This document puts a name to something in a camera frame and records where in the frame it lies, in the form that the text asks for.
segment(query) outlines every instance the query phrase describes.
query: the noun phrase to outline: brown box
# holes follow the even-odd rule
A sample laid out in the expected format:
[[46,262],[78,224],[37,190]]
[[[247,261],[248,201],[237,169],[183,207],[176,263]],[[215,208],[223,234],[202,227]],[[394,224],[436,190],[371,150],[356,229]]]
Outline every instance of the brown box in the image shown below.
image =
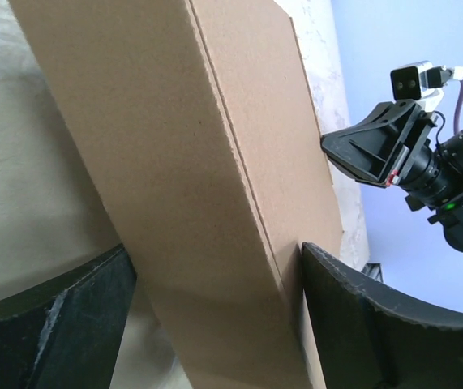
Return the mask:
[[194,389],[310,388],[298,245],[342,231],[287,14],[11,5]]

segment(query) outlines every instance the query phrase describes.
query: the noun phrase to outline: black cable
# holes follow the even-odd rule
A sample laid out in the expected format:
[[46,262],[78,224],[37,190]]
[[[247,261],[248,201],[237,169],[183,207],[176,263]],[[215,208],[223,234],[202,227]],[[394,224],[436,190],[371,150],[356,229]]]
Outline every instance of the black cable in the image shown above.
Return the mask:
[[442,124],[440,125],[440,128],[436,131],[436,146],[438,147],[440,145],[439,134],[440,134],[440,131],[444,128],[446,120],[445,120],[444,114],[441,113],[440,111],[433,111],[433,113],[436,113],[442,118]]

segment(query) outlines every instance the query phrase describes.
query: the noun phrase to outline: cable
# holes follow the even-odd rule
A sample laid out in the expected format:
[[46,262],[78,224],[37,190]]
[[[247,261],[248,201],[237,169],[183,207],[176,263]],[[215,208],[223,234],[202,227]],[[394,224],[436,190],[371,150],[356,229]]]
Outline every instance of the cable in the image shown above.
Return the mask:
[[462,105],[463,105],[463,79],[460,81],[460,93],[458,94],[457,107],[455,108],[455,117],[453,120],[453,131],[455,135],[460,132],[460,112],[461,112]]
[[433,112],[442,118],[442,124],[440,125],[440,128],[436,131],[436,146],[438,147],[440,145],[439,134],[440,134],[440,131],[444,128],[446,120],[445,120],[445,115],[441,113],[440,111],[433,111]]

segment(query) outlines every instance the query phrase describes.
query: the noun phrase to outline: purple cable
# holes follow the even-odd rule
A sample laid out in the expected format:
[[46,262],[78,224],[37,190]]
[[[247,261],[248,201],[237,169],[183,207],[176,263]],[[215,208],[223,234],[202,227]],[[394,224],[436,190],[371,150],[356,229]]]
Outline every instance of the purple cable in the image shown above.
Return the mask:
[[463,79],[460,81],[460,93],[458,94],[457,107],[455,108],[455,117],[453,123],[453,129],[455,135],[460,132],[460,112],[461,106],[463,105]]

